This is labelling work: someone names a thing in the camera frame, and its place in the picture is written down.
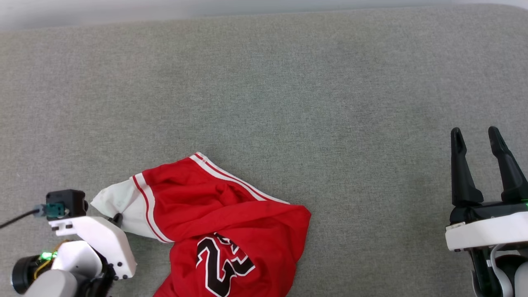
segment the camera lens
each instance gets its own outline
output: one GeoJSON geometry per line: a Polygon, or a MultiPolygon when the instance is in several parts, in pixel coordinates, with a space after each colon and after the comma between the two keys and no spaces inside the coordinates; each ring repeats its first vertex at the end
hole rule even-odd
{"type": "Polygon", "coordinates": [[[18,294],[24,294],[33,283],[33,274],[38,268],[40,255],[20,258],[11,273],[11,285],[18,294]]]}

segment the gray couch cushion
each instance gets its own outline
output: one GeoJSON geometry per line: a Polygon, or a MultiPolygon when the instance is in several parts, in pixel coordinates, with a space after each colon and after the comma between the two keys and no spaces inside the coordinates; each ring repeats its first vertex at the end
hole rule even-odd
{"type": "MultiPolygon", "coordinates": [[[[2,33],[0,215],[201,151],[313,213],[289,296],[471,296],[469,256],[444,239],[449,132],[499,199],[486,131],[528,172],[527,77],[528,14],[507,6],[2,33]]],[[[152,295],[171,246],[129,239],[137,275],[112,294],[152,295]]],[[[58,241],[38,219],[2,230],[7,296],[15,260],[58,241]]]]}

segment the red stripe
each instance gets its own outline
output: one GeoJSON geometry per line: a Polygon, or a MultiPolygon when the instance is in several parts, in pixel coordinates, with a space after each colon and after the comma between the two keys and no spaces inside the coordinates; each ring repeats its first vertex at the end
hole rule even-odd
{"type": "Polygon", "coordinates": [[[268,198],[264,197],[264,196],[261,195],[259,192],[257,192],[255,187],[246,184],[245,182],[239,180],[238,178],[236,178],[236,177],[234,177],[234,176],[232,176],[232,175],[227,175],[227,174],[225,174],[225,173],[219,171],[219,170],[216,169],[215,167],[209,165],[209,163],[207,163],[207,161],[204,160],[200,155],[198,155],[198,154],[194,154],[194,155],[195,155],[196,157],[198,157],[198,159],[200,159],[200,160],[202,160],[202,161],[205,161],[205,164],[207,164],[207,166],[209,166],[209,168],[211,168],[212,170],[218,172],[219,174],[221,174],[221,175],[223,175],[223,176],[225,176],[225,177],[228,177],[228,178],[234,179],[234,180],[240,182],[241,184],[244,184],[246,187],[248,187],[250,190],[252,190],[253,193],[257,194],[258,196],[260,196],[260,197],[262,197],[262,198],[264,198],[265,200],[267,200],[267,201],[273,201],[273,200],[271,200],[271,199],[268,199],[268,198]]]}
{"type": "Polygon", "coordinates": [[[143,191],[143,189],[139,186],[139,183],[137,182],[136,180],[136,176],[133,176],[132,177],[134,179],[134,183],[136,184],[136,188],[141,192],[141,194],[143,195],[143,198],[145,199],[145,203],[147,204],[147,211],[145,212],[145,218],[147,219],[147,223],[150,227],[150,229],[152,230],[152,232],[159,238],[159,240],[165,242],[165,243],[169,243],[165,240],[163,240],[159,235],[158,233],[156,233],[156,231],[154,231],[154,228],[152,228],[152,225],[150,224],[150,220],[148,219],[148,208],[149,208],[149,205],[148,205],[148,199],[147,199],[147,195],[145,195],[145,192],[143,191]]]}

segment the green led light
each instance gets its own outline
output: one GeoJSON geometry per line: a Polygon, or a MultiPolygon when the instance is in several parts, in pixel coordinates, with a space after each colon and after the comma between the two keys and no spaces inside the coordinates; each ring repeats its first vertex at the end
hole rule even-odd
{"type": "Polygon", "coordinates": [[[57,258],[57,252],[55,252],[55,253],[44,252],[44,253],[42,253],[42,254],[40,255],[40,257],[41,257],[42,259],[44,259],[44,260],[49,261],[49,260],[51,260],[51,259],[53,259],[53,258],[57,258]]]}

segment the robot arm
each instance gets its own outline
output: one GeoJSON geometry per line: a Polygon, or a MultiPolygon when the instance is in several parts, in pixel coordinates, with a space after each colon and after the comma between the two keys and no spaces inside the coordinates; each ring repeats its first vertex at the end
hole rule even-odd
{"type": "Polygon", "coordinates": [[[62,243],[49,259],[18,260],[12,273],[17,293],[25,297],[106,297],[113,281],[134,276],[137,264],[120,229],[121,214],[109,220],[86,216],[84,193],[74,190],[51,192],[46,202],[65,209],[60,218],[48,217],[52,231],[82,240],[62,243]]]}
{"type": "Polygon", "coordinates": [[[446,227],[450,250],[469,252],[477,297],[527,297],[528,182],[496,127],[488,130],[504,191],[500,202],[483,202],[466,162],[459,128],[451,131],[451,186],[455,208],[446,227]],[[518,255],[496,254],[517,250],[518,255]]]}

